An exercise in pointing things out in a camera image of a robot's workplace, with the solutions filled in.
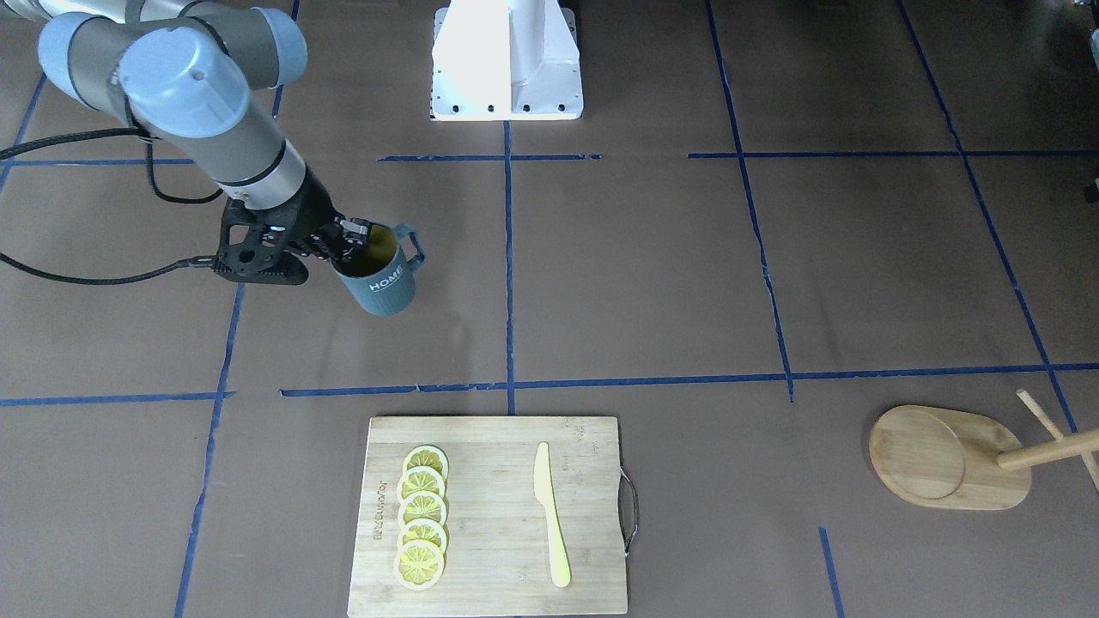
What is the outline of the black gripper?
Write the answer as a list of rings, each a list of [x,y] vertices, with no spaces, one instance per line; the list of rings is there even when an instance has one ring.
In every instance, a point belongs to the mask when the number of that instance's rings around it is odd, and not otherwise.
[[[328,199],[295,199],[258,211],[263,227],[282,229],[275,234],[275,246],[333,263],[352,261],[354,243],[367,243],[371,234],[370,221],[341,218]]]

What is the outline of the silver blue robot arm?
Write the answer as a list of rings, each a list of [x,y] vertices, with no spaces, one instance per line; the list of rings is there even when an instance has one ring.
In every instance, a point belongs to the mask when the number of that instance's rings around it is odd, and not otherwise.
[[[133,132],[180,148],[249,227],[227,261],[252,269],[287,251],[338,264],[360,254],[368,222],[340,214],[255,91],[297,81],[307,43],[285,11],[215,1],[4,1],[38,22],[49,82]]]

